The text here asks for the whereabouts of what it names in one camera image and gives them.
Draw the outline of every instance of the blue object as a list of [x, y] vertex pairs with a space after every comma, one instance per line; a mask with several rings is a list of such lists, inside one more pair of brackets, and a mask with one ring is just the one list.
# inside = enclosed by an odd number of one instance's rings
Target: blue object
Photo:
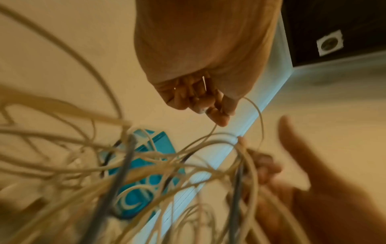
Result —
[[[150, 131], [150, 130], [146, 130], [150, 135], [154, 133], [154, 131]], [[139, 136], [139, 137], [146, 137], [145, 133], [143, 133], [142, 131], [140, 130], [137, 130], [134, 132], [135, 135]], [[164, 154], [173, 154], [175, 153], [175, 149], [173, 147], [173, 145], [171, 144], [168, 136], [166, 135], [165, 132], [161, 132], [159, 133], [158, 135], [154, 136], [153, 137], [153, 142], [156, 146], [156, 149], [157, 151], [159, 152], [162, 152]], [[121, 149], [124, 149], [124, 145], [121, 144], [118, 146], [118, 148], [121, 148]], [[140, 145], [138, 148], [136, 148], [136, 152], [148, 152], [148, 151], [154, 151], [152, 145], [150, 144], [149, 141], [147, 141], [147, 145]], [[103, 152], [101, 153], [101, 157], [102, 158], [106, 158], [108, 153], [106, 152]], [[151, 162], [147, 162], [143, 159], [136, 159], [136, 160], [133, 160], [131, 162], [131, 166], [130, 166], [130, 169], [132, 168], [140, 168], [140, 167], [143, 167], [143, 166], [147, 166], [147, 165], [152, 165], [153, 163]], [[114, 168], [114, 169], [110, 169], [108, 170], [109, 172], [109, 175], [112, 175], [112, 174], [116, 174], [118, 172], [118, 169], [119, 168]], [[180, 174], [185, 174], [185, 170], [183, 168], [181, 168], [179, 171], [178, 171]], [[161, 178], [162, 178], [162, 175], [160, 174], [155, 174], [155, 175], [151, 175], [149, 177], [149, 184], [150, 185], [158, 185], [161, 181]], [[179, 179], [178, 178], [173, 178], [172, 179], [173, 183], [176, 185], [178, 182], [179, 182]], [[135, 183], [131, 183], [131, 184], [127, 184], [125, 186], [123, 186], [118, 194], [120, 194], [121, 192], [123, 192], [124, 190], [132, 187], [132, 186], [135, 186], [135, 185], [138, 185], [138, 184], [146, 184], [146, 179], [141, 179], [140, 181], [137, 181]], [[121, 207], [121, 204], [120, 204], [120, 201], [123, 201], [123, 199], [121, 199], [118, 204], [117, 204], [117, 208], [121, 211], [121, 214], [120, 216], [122, 216], [124, 219], [131, 219], [131, 218], [134, 218], [142, 209], [144, 209], [154, 198], [154, 195], [152, 192], [149, 192], [148, 190], [145, 190], [145, 189], [135, 189], [135, 190], [132, 190], [131, 192], [129, 192], [127, 195], [126, 195], [126, 198], [124, 199], [126, 204], [128, 205], [137, 205], [135, 208], [133, 209], [128, 209], [128, 210], [125, 210]]]

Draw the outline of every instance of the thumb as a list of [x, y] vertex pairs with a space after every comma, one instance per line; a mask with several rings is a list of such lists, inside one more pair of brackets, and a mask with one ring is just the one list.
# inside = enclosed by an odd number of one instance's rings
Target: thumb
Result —
[[288, 117], [280, 118], [278, 129], [280, 143], [308, 175], [314, 190], [346, 188], [342, 178], [333, 172], [293, 130]]

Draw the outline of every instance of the hand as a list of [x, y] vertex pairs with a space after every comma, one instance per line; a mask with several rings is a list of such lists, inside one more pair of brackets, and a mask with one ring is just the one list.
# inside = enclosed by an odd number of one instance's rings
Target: hand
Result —
[[[307, 173], [311, 187], [303, 191], [276, 179], [269, 180], [267, 187], [292, 211], [311, 243], [386, 243], [385, 218], [366, 192], [331, 171], [293, 131], [286, 117], [280, 120], [279, 138]], [[271, 243], [295, 243], [285, 222], [264, 199], [259, 199], [256, 219]]]
[[226, 126], [263, 72], [281, 0], [137, 0], [136, 7], [134, 44], [149, 82], [167, 105]]

